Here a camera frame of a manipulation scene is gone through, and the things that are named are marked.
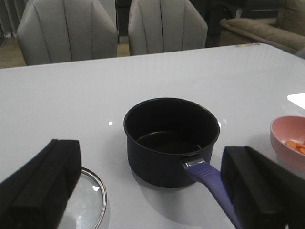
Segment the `bowl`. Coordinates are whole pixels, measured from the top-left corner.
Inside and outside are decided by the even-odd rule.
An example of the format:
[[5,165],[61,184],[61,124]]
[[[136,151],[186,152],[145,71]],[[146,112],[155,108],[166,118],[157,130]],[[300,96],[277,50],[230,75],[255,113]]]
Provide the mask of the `bowl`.
[[305,141],[305,117],[282,116],[270,126],[270,141],[273,150],[287,163],[305,169],[305,154],[286,145],[287,141],[303,144]]

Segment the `table surface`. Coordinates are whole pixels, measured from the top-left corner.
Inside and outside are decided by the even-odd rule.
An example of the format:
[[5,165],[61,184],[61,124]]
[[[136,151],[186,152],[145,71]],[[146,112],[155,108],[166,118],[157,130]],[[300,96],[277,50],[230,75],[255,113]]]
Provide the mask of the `table surface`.
[[265,44],[2,69],[0,181],[51,139],[77,139],[83,166],[107,189],[100,228],[233,229],[201,184],[159,188],[131,171],[124,116],[151,98],[190,100],[221,124],[214,167],[220,168],[225,146],[251,146],[282,163],[270,144],[270,123],[305,115],[287,100],[305,92],[304,73],[304,60]]

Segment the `gray chair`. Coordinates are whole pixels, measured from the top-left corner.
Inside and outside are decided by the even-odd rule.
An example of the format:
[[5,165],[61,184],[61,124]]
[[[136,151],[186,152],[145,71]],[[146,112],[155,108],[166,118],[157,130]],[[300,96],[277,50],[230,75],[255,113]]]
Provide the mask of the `gray chair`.
[[207,24],[189,0],[133,0],[128,38],[131,55],[205,47]]
[[99,0],[30,0],[17,38],[27,65],[117,55],[118,32]]

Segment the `orange food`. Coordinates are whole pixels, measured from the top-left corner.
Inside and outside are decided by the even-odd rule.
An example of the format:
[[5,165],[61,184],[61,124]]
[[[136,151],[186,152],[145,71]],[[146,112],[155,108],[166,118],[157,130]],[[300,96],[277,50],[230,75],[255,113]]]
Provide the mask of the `orange food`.
[[296,149],[296,142],[294,142],[294,141],[287,141],[286,142],[286,146],[288,146],[289,148],[292,148],[292,149]]
[[295,141],[287,141],[286,146],[289,148],[296,150],[302,154],[305,154],[305,142],[303,144],[295,142]]

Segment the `saucepan handle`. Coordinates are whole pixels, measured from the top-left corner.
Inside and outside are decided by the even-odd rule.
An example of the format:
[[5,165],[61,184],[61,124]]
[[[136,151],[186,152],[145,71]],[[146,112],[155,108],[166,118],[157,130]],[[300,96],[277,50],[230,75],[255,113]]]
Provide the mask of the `saucepan handle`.
[[197,163],[185,168],[186,174],[193,180],[204,184],[224,210],[236,229],[242,229],[234,212],[233,205],[220,178],[220,171],[207,162]]

